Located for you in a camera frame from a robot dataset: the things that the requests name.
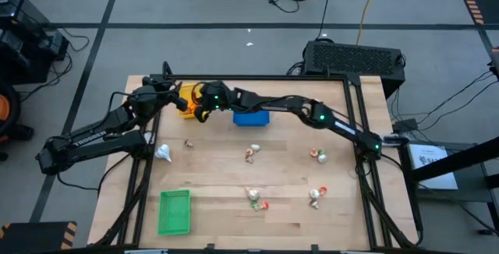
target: concrete floor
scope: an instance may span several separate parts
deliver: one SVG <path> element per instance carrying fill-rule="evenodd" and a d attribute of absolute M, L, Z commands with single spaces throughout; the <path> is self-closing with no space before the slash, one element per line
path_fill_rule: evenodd
<path fill-rule="evenodd" d="M 58 135 L 68 117 L 85 66 L 92 67 L 73 128 L 102 117 L 108 96 L 122 90 L 128 75 L 159 73 L 167 60 L 176 74 L 284 74 L 300 60 L 301 51 L 317 29 L 94 29 L 103 20 L 108 0 L 31 0 L 54 23 L 86 23 L 93 29 L 71 29 L 87 35 L 90 46 L 72 52 L 73 71 L 61 83 L 43 89 L 23 104 L 22 122 L 35 128 L 28 143 L 7 143 L 9 161 L 0 164 L 0 225 L 27 222 L 44 176 L 34 155 L 47 136 Z M 330 0 L 326 23 L 358 23 L 366 0 Z M 116 0 L 109 23 L 319 23 L 324 0 L 307 0 L 295 14 L 285 14 L 267 0 Z M 425 24 L 428 30 L 364 30 L 361 44 L 400 48 L 407 56 L 406 82 L 401 88 L 401 112 L 427 111 L 487 70 L 487 51 L 475 30 L 435 30 L 433 24 L 472 24 L 462 0 L 372 0 L 366 23 Z M 325 30 L 338 43 L 353 44 L 356 30 Z M 488 31 L 493 44 L 499 33 Z M 79 40 L 70 39 L 76 46 Z M 95 44 L 96 53 L 91 53 Z M 485 86 L 470 88 L 441 112 L 464 104 Z M 30 89 L 34 86 L 23 86 Z M 467 108 L 443 118 L 426 134 L 446 142 L 483 142 L 497 136 L 497 86 Z M 499 171 L 489 161 L 490 171 Z M 96 186 L 105 158 L 75 165 L 62 173 L 71 183 Z M 42 220 L 75 220 L 76 246 L 87 242 L 96 203 L 95 192 L 71 189 L 56 182 Z M 475 234 L 477 224 L 450 203 L 419 203 L 424 227 L 423 246 L 454 252 L 492 252 L 499 239 Z M 491 224 L 485 204 L 468 205 Z"/>

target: wooden table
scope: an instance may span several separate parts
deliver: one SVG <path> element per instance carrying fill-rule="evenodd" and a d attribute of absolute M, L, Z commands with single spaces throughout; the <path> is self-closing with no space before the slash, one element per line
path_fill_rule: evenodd
<path fill-rule="evenodd" d="M 130 76 L 126 91 L 141 86 L 142 76 Z M 225 81 L 259 95 L 298 94 L 323 101 L 347 113 L 341 82 L 333 81 Z M 363 77 L 362 90 L 370 129 L 380 135 L 391 132 L 383 89 L 378 77 Z M 356 121 L 360 121 L 356 110 Z M 184 147 L 189 139 L 194 148 Z M 310 249 L 367 250 L 359 181 L 354 172 L 352 143 L 329 130 L 311 129 L 288 113 L 271 113 L 262 128 L 241 128 L 229 111 L 213 112 L 200 124 L 184 120 L 174 106 L 161 113 L 157 146 L 167 143 L 173 162 L 154 159 L 141 248 L 202 249 Z M 254 164 L 244 160 L 245 149 L 259 144 Z M 319 164 L 310 148 L 324 148 L 328 162 Z M 384 153 L 398 160 L 395 149 Z M 108 159 L 108 168 L 124 154 Z M 88 242 L 97 241 L 123 208 L 132 161 L 113 171 L 102 186 Z M 387 212 L 409 240 L 417 241 L 404 176 L 389 161 L 378 161 L 380 183 Z M 320 209 L 309 206 L 309 191 L 327 186 Z M 244 187 L 255 187 L 269 210 L 254 211 Z M 158 197 L 161 191 L 189 189 L 192 196 L 191 232 L 182 236 L 157 235 Z M 136 216 L 131 215 L 127 241 L 131 241 Z M 379 217 L 373 210 L 378 245 L 383 245 Z"/>

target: green basket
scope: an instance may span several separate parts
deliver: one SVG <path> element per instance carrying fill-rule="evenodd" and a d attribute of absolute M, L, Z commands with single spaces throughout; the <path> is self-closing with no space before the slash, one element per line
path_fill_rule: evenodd
<path fill-rule="evenodd" d="M 190 191 L 161 192 L 158 235 L 187 235 L 190 232 Z"/>

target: blue block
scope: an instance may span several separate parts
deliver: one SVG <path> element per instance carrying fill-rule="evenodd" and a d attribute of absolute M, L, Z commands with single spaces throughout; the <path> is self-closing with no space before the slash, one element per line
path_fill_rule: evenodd
<path fill-rule="evenodd" d="M 265 126 L 271 122 L 271 115 L 268 111 L 258 111 L 248 114 L 234 112 L 232 121 L 238 126 Z"/>

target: white sticker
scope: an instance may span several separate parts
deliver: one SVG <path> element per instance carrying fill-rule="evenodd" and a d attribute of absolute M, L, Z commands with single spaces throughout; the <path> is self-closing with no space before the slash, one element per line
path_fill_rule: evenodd
<path fill-rule="evenodd" d="M 341 123 L 339 123 L 339 122 L 334 122 L 334 125 L 336 125 L 336 126 L 337 126 L 337 127 L 339 127 L 340 129 L 345 130 L 346 132 L 349 132 L 350 134 L 353 134 L 353 135 L 355 135 L 355 134 L 356 134 L 356 131 L 355 131 L 355 130 L 350 129 L 348 126 L 343 125 L 343 124 L 341 124 Z"/>

